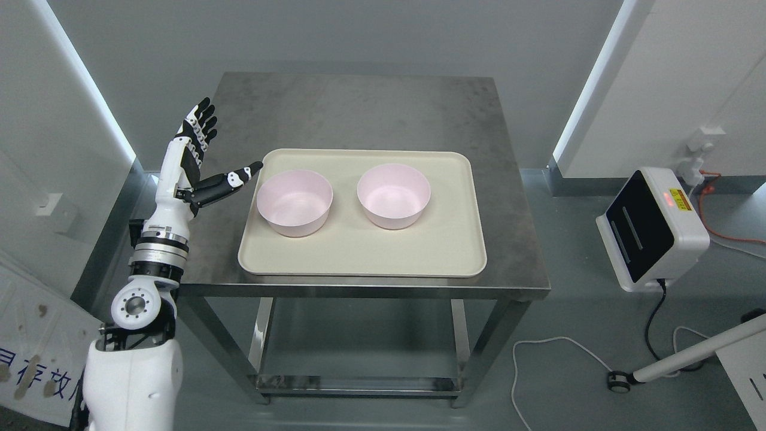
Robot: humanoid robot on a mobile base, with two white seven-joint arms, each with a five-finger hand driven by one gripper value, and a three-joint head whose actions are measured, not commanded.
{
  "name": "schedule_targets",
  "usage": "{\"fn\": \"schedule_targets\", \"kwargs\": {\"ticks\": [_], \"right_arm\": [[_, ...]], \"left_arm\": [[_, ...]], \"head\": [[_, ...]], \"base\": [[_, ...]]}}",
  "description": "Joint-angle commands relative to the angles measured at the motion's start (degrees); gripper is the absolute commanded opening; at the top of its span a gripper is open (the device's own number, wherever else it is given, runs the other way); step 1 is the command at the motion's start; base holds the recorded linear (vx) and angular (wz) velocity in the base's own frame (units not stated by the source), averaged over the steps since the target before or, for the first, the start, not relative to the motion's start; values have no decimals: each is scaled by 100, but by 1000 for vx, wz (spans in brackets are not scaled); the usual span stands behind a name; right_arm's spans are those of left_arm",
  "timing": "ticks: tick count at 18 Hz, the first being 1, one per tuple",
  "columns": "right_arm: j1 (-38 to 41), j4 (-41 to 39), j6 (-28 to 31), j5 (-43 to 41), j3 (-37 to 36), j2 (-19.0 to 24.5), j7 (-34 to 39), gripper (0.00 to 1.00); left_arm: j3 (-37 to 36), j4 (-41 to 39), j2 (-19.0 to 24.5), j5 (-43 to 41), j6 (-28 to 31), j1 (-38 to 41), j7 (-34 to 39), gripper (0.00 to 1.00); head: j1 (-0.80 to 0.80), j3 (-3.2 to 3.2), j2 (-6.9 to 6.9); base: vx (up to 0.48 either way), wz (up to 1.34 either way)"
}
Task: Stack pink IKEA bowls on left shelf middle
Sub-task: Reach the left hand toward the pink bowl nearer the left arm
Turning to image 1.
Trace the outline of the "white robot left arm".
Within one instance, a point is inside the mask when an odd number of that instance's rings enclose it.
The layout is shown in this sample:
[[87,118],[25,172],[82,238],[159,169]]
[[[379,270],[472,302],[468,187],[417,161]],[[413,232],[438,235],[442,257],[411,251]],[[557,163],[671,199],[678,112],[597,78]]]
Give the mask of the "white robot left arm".
[[192,219],[188,204],[163,201],[131,229],[130,275],[110,305],[112,320],[87,350],[69,429],[173,429],[183,384],[174,294],[188,259]]

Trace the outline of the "black white robotic hand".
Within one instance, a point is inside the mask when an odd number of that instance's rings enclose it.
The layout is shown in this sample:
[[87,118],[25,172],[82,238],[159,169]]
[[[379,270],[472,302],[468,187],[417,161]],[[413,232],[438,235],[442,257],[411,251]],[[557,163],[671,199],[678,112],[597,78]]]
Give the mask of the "black white robotic hand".
[[263,162],[256,161],[207,179],[200,177],[203,160],[218,134],[214,110],[206,96],[184,117],[169,141],[156,190],[157,212],[194,218],[200,208],[237,193],[263,168]]

